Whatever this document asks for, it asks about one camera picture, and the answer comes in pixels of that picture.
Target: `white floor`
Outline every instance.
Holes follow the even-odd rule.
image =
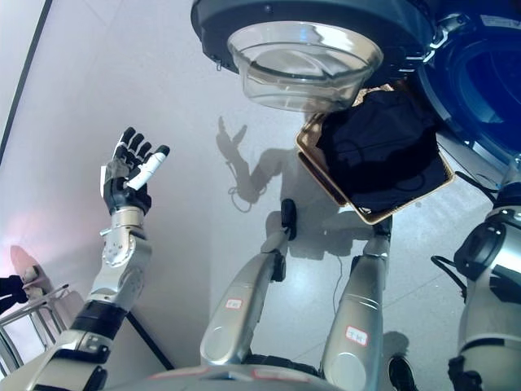
[[[286,281],[270,287],[252,348],[318,366],[340,263],[337,300],[366,228],[339,211],[296,160],[303,116],[249,103],[239,78],[217,72],[202,54],[190,6],[53,2],[0,168],[2,273],[13,271],[11,248],[20,246],[55,285],[87,293],[100,266],[98,231],[109,221],[99,166],[132,125],[172,148],[150,184],[154,255],[136,309],[143,325],[177,366],[197,364],[213,307],[258,252],[268,216],[291,197],[300,237],[287,257]],[[244,126],[231,151],[222,132],[233,137]],[[240,155],[250,173],[258,170],[239,173],[238,184],[223,152]],[[422,391],[449,389],[447,361],[456,353],[462,311],[457,287],[429,258],[451,257],[489,209],[457,180],[395,217],[384,343],[387,354],[408,354]]]

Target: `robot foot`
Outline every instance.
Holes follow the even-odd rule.
[[[280,206],[280,214],[282,219],[282,228],[290,230],[289,240],[296,237],[296,206],[293,200],[286,198]]]
[[[396,391],[418,391],[414,383],[413,371],[403,356],[394,356],[389,361],[389,379]]]

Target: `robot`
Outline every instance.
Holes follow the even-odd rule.
[[[27,391],[95,391],[123,318],[143,288],[151,246],[143,227],[151,207],[147,182],[169,154],[132,128],[102,167],[101,194],[111,215],[102,268],[69,330],[46,352]],[[521,156],[517,156],[490,214],[450,262],[466,276],[459,355],[449,361],[456,391],[521,387]],[[282,226],[237,273],[215,310],[200,346],[201,366],[167,371],[117,388],[132,390],[377,390],[382,365],[382,295],[392,221],[374,226],[350,278],[327,339],[319,371],[283,358],[253,354],[250,344],[269,283],[282,282],[296,207],[284,200]]]

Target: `wooden tray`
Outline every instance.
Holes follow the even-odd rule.
[[[317,147],[318,140],[322,135],[322,123],[326,119],[327,114],[319,113],[312,116],[308,122],[302,127],[301,131],[296,136],[296,145],[300,149],[298,157],[300,162],[308,170],[308,172],[315,178],[318,184],[324,189],[324,191],[336,202],[339,206],[351,205],[355,212],[360,216],[362,221],[367,224],[373,225],[394,213],[402,210],[403,208],[413,204],[414,202],[421,200],[428,196],[434,191],[441,189],[449,185],[454,180],[454,172],[451,169],[449,163],[440,153],[440,158],[443,162],[447,180],[443,182],[439,187],[430,191],[429,193],[417,197],[406,204],[403,204],[394,209],[388,209],[382,212],[373,213],[369,209],[359,208],[353,204],[349,198],[344,194],[342,189],[335,183],[333,178],[329,175],[327,168],[326,157],[322,149]]]

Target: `transparent bowl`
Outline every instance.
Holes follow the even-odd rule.
[[[351,107],[383,61],[369,38],[312,22],[253,24],[233,33],[228,48],[249,99],[297,112]]]

